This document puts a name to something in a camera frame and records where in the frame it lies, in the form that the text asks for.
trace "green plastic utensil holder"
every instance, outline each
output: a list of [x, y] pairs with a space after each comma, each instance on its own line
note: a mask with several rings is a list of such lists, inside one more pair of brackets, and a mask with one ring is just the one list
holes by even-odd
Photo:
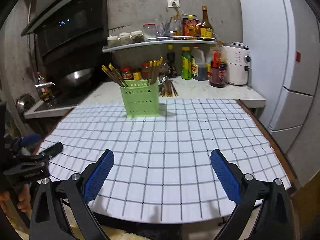
[[120, 87], [127, 117], [159, 115], [158, 82], [148, 86], [147, 80], [125, 80], [128, 88]]

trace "metal pot lid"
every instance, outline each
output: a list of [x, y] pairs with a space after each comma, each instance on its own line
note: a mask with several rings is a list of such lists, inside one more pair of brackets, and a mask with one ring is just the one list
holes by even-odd
[[33, 99], [33, 97], [29, 94], [24, 94], [22, 96], [20, 96], [17, 100], [16, 100], [16, 106], [17, 106], [17, 110], [18, 113], [20, 115], [23, 115], [26, 111], [28, 111], [34, 104], [36, 103], [36, 101]]
[[244, 45], [241, 42], [236, 42], [236, 41], [233, 41], [232, 43], [223, 43], [223, 46], [229, 46], [229, 47], [249, 50], [248, 46]]

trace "spice shelf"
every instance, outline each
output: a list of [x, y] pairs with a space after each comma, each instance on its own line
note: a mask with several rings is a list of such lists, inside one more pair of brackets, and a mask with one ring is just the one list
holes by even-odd
[[[185, 36], [178, 36], [175, 38], [190, 38], [190, 37], [185, 37]], [[112, 47], [109, 48], [108, 46], [104, 46], [102, 48], [102, 52], [112, 52], [112, 51], [117, 51], [121, 49], [130, 49], [130, 48], [135, 48], [135, 47], [142, 47], [142, 46], [148, 46], [148, 45], [158, 45], [158, 44], [177, 44], [177, 43], [186, 43], [186, 44], [209, 44], [209, 45], [216, 45], [217, 41], [216, 39], [209, 38], [209, 40], [170, 40], [172, 37], [158, 37], [158, 38], [150, 38], [148, 41], [145, 42], [139, 42], [139, 43], [132, 43], [128, 45], [122, 45], [122, 46], [117, 46], [117, 47]]]

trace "black range hood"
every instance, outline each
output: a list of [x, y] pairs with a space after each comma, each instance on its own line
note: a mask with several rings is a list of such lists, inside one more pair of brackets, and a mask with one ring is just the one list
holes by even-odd
[[21, 32], [36, 34], [44, 65], [108, 37], [107, 0], [54, 0]]

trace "white wall shelf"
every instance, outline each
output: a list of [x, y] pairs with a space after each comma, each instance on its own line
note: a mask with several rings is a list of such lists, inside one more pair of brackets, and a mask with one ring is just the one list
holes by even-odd
[[158, 45], [158, 44], [177, 44], [177, 43], [191, 43], [191, 44], [209, 44], [209, 45], [215, 45], [217, 44], [217, 41], [215, 39], [210, 40], [159, 40], [161, 38], [151, 38], [148, 39], [148, 41], [145, 42], [139, 42], [139, 43], [132, 43], [128, 45], [122, 45], [117, 47], [108, 48], [108, 46], [104, 46], [102, 48], [102, 52], [112, 52], [117, 51], [121, 49], [129, 49], [129, 48], [135, 48], [135, 47], [142, 47], [142, 46], [148, 46], [148, 45]]

